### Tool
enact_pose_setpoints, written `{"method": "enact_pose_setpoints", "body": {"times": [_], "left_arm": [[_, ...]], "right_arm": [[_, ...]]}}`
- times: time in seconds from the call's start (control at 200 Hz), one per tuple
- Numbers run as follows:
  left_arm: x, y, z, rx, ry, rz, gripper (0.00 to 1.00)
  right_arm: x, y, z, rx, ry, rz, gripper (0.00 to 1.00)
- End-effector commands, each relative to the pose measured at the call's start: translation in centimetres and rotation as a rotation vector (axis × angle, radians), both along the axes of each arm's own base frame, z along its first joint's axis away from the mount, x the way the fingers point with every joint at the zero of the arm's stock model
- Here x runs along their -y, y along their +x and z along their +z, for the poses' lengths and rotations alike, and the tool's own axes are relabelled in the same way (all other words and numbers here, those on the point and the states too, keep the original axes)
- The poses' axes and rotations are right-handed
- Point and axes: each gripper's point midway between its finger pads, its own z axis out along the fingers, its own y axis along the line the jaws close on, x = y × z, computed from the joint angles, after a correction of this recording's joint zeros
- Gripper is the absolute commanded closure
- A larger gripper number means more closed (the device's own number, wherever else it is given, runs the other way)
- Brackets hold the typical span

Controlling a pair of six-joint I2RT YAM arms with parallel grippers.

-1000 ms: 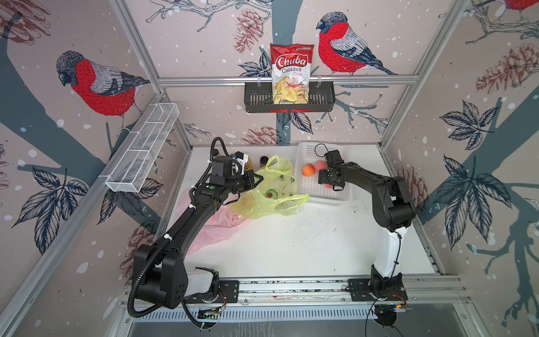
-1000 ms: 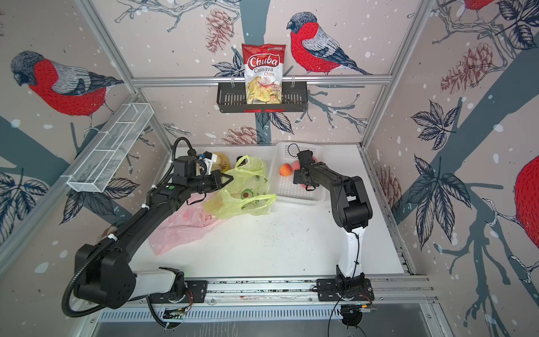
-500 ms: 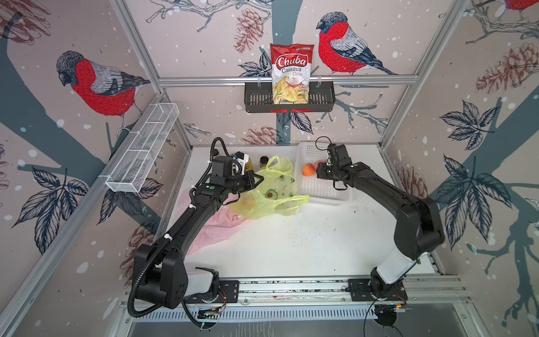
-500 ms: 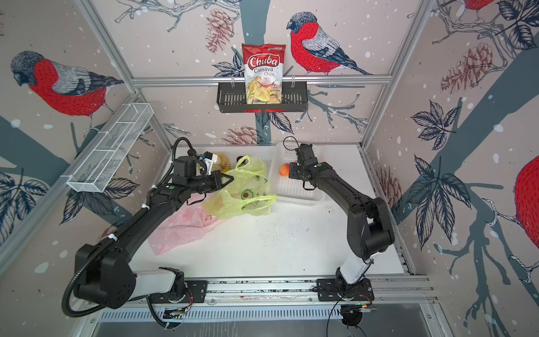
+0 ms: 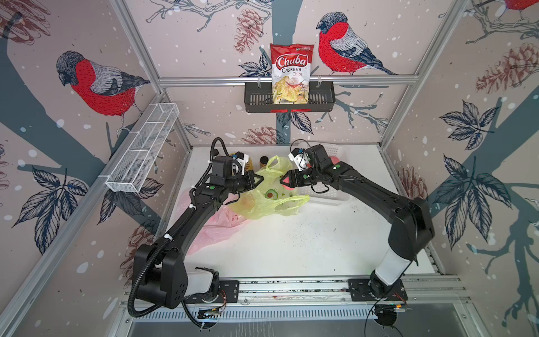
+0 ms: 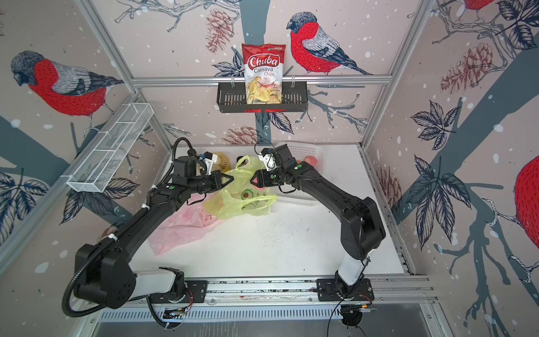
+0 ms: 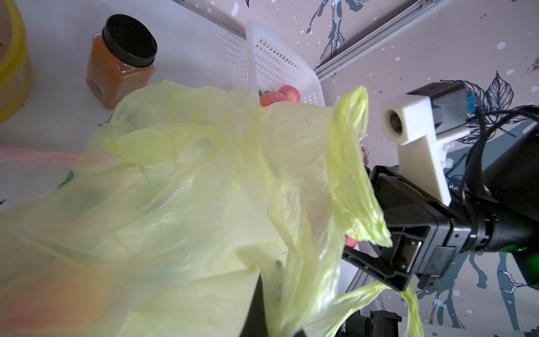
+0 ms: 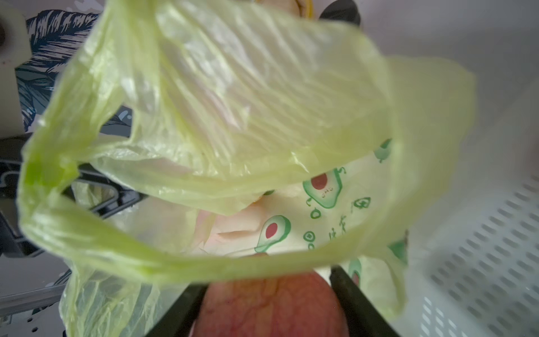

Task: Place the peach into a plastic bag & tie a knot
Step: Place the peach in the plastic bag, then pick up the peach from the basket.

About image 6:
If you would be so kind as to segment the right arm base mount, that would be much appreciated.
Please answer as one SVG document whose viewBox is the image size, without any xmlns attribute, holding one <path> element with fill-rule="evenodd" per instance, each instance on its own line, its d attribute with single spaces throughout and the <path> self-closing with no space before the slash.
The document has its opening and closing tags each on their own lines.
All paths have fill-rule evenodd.
<svg viewBox="0 0 539 337">
<path fill-rule="evenodd" d="M 336 272 L 333 278 L 317 279 L 314 292 L 317 293 L 320 302 L 343 300 L 370 303 L 375 299 L 371 281 L 365 278 L 364 274 L 361 274 L 353 285 L 348 285 Z"/>
</svg>

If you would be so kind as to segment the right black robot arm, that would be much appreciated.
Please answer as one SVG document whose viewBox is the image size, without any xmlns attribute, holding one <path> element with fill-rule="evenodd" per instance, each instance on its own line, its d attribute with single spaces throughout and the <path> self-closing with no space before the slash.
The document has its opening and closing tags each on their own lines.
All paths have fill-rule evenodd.
<svg viewBox="0 0 539 337">
<path fill-rule="evenodd" d="M 341 244 L 347 255 L 335 274 L 335 287 L 342 299 L 352 298 L 364 278 L 369 254 L 386 238 L 376 202 L 341 190 L 313 165 L 297 161 L 287 145 L 264 148 L 259 159 L 265 168 L 255 172 L 252 185 L 257 188 L 290 185 L 315 198 L 340 221 Z"/>
</svg>

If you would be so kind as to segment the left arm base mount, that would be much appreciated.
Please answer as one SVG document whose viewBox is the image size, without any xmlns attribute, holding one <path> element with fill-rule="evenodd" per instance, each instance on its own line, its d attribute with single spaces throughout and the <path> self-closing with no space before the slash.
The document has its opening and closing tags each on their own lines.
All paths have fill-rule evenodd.
<svg viewBox="0 0 539 337">
<path fill-rule="evenodd" d="M 160 268 L 172 277 L 171 286 L 164 284 L 165 289 L 150 294 L 150 302 L 155 304 L 199 304 L 206 298 L 209 282 L 206 280 L 186 280 L 185 273 L 175 268 Z"/>
</svg>

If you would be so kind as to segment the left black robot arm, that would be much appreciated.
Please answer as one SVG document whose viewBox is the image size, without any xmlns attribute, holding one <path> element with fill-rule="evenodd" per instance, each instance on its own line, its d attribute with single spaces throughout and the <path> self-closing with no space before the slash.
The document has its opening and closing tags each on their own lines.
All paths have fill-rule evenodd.
<svg viewBox="0 0 539 337">
<path fill-rule="evenodd" d="M 83 317 L 104 308 L 118 309 L 130 300 L 165 293 L 186 296 L 182 271 L 161 267 L 134 272 L 130 262 L 146 239 L 193 194 L 206 196 L 227 187 L 234 177 L 220 171 L 197 173 L 197 157 L 174 160 L 164 178 L 147 194 L 147 202 L 125 225 L 98 244 L 85 244 L 75 256 L 74 276 L 63 294 L 62 309 Z"/>
</svg>

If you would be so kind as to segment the green plastic bag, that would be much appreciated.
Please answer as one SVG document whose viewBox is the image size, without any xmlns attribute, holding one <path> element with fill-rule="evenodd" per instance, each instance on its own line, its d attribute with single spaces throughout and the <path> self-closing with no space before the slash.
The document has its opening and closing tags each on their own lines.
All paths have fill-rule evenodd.
<svg viewBox="0 0 539 337">
<path fill-rule="evenodd" d="M 277 196 L 268 189 L 256 188 L 250 182 L 256 171 L 265 169 L 262 161 L 251 156 L 244 156 L 241 161 L 225 173 L 233 176 L 234 181 L 202 204 L 204 210 L 218 220 L 246 214 L 265 216 L 277 201 Z"/>
</svg>

